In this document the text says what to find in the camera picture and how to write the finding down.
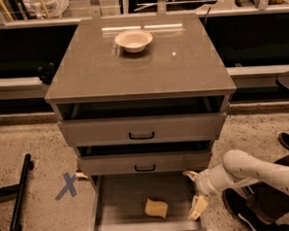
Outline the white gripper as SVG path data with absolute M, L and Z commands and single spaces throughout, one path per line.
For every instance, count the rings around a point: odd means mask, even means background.
M 224 169 L 222 167 L 213 167 L 199 174 L 195 171 L 184 171 L 185 177 L 196 183 L 197 192 L 200 195 L 193 197 L 192 206 L 188 218 L 192 221 L 198 219 L 201 213 L 209 205 L 209 198 L 206 196 L 215 195 L 226 188 L 226 179 L 224 178 Z

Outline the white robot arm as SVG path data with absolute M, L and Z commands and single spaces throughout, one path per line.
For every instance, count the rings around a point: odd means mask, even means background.
M 209 197 L 230 187 L 263 182 L 289 196 L 289 166 L 265 162 L 238 149 L 230 149 L 222 160 L 221 164 L 200 173 L 182 173 L 195 183 L 195 195 L 188 214 L 190 220 L 201 216 L 209 204 Z

